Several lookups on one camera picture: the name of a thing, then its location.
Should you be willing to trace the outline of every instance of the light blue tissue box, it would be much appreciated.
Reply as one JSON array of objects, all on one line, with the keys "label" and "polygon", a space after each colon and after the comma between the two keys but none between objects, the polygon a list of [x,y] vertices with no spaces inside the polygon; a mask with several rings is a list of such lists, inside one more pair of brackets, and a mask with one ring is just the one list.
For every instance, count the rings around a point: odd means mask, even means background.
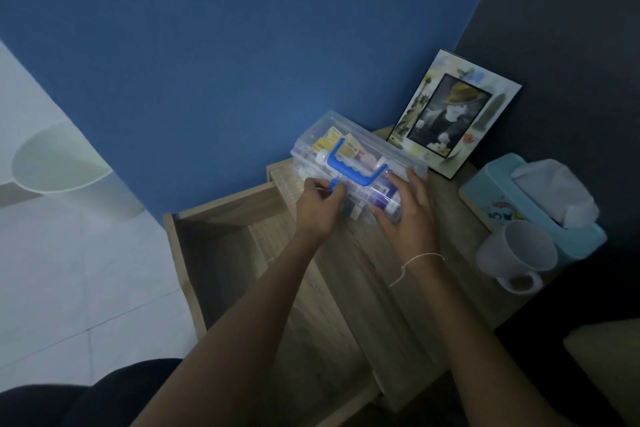
[{"label": "light blue tissue box", "polygon": [[526,164],[517,154],[492,160],[460,188],[461,197],[486,217],[492,230],[512,220],[528,220],[545,230],[558,249],[558,265],[585,259],[607,241],[596,223],[586,228],[565,230],[542,211],[511,179],[511,173]]}]

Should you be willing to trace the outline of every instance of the wooden drawer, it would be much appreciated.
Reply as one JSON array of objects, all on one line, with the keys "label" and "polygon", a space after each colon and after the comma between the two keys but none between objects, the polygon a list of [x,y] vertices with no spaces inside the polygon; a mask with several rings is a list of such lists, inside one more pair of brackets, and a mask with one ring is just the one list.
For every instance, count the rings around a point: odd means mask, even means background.
[{"label": "wooden drawer", "polygon": [[[269,182],[164,216],[198,338],[269,267],[295,222]],[[379,393],[316,263],[311,262],[258,402],[256,424],[338,425]]]}]

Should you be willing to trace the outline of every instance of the tissue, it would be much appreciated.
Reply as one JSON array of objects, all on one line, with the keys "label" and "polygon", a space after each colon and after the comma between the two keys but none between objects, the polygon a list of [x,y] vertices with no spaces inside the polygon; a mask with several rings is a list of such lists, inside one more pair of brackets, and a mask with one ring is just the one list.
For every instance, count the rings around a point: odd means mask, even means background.
[{"label": "tissue", "polygon": [[564,229],[588,227],[600,211],[580,180],[554,159],[518,167],[511,178],[522,191]]}]

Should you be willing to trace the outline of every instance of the white trash bin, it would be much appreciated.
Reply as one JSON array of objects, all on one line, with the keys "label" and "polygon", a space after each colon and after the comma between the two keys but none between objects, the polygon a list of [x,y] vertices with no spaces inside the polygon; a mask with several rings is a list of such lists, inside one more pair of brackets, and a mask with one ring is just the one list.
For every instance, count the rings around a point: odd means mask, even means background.
[{"label": "white trash bin", "polygon": [[11,168],[20,187],[107,220],[133,218],[144,209],[70,121],[27,140],[13,156]]}]

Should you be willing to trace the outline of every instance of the dark pants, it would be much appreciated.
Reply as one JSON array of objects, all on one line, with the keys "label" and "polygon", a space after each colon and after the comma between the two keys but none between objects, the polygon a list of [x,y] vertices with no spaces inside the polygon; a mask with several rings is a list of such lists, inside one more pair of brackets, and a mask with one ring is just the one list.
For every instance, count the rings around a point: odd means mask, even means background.
[{"label": "dark pants", "polygon": [[116,370],[92,387],[27,385],[0,393],[3,427],[125,427],[164,384],[179,359]]}]

